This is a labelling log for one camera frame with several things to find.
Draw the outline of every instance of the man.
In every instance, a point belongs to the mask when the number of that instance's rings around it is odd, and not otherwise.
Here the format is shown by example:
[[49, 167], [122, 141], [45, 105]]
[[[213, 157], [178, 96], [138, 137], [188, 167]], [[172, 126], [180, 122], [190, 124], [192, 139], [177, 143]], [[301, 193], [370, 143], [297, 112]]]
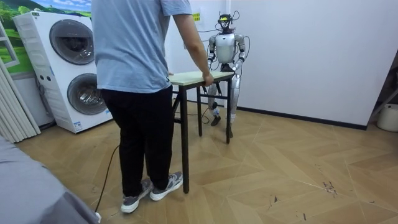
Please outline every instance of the man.
[[[169, 175], [174, 117], [164, 42], [170, 16], [206, 85], [213, 77], [188, 0], [93, 0], [91, 13], [98, 88], [121, 129], [121, 211], [131, 213], [149, 192], [158, 201], [182, 184], [181, 172]], [[150, 180], [141, 181], [144, 155]]]

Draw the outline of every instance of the silver robot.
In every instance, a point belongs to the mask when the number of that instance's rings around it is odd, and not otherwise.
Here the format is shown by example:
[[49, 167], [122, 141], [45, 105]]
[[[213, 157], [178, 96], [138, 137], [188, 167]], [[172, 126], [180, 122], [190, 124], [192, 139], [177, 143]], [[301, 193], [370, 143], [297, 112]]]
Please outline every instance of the silver robot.
[[[241, 34], [235, 34], [234, 29], [230, 29], [229, 25], [232, 24], [234, 19], [230, 14], [220, 15], [218, 23], [223, 28], [222, 32], [217, 35], [211, 36], [209, 39], [209, 50], [208, 54], [208, 66], [211, 68], [211, 64], [217, 57], [219, 63], [221, 64], [221, 72], [235, 72], [237, 69], [241, 68], [243, 62], [246, 59], [246, 47], [244, 44], [244, 36]], [[239, 50], [239, 58], [235, 62], [234, 58], [237, 54], [237, 44]], [[241, 86], [241, 76], [235, 74], [232, 78], [232, 89], [231, 89], [231, 127], [232, 123], [236, 117], [236, 108], [238, 106], [239, 91]], [[221, 94], [221, 88], [218, 83], [214, 83], [209, 87], [208, 94], [216, 95]], [[211, 122], [212, 126], [216, 126], [221, 120], [220, 111], [217, 108], [217, 103], [214, 98], [208, 98], [208, 107], [214, 120]]]

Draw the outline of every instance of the white bucket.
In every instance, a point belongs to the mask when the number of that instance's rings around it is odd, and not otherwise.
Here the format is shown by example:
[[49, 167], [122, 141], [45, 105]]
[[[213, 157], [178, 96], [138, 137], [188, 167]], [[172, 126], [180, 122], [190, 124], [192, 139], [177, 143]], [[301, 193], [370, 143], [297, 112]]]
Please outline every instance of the white bucket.
[[377, 126], [386, 131], [398, 132], [398, 105], [385, 105], [381, 110]]

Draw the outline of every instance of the green landscape picture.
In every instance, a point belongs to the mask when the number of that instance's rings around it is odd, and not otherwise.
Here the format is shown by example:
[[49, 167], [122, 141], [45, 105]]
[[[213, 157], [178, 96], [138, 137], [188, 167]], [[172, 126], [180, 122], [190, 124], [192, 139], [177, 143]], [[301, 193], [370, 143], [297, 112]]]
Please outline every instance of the green landscape picture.
[[[33, 72], [32, 64], [19, 37], [12, 18], [30, 11], [76, 14], [91, 17], [91, 0], [0, 0], [0, 20], [18, 57], [19, 64], [9, 67], [9, 73]], [[11, 56], [3, 43], [0, 43], [0, 58], [10, 62]]]

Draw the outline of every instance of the stacked washer dryer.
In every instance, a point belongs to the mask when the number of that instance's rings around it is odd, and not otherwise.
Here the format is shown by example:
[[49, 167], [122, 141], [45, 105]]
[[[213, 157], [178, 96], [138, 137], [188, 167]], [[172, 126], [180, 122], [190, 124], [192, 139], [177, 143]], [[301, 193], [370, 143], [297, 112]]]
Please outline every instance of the stacked washer dryer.
[[60, 127], [78, 133], [112, 119], [96, 88], [89, 17], [28, 12], [14, 22]]

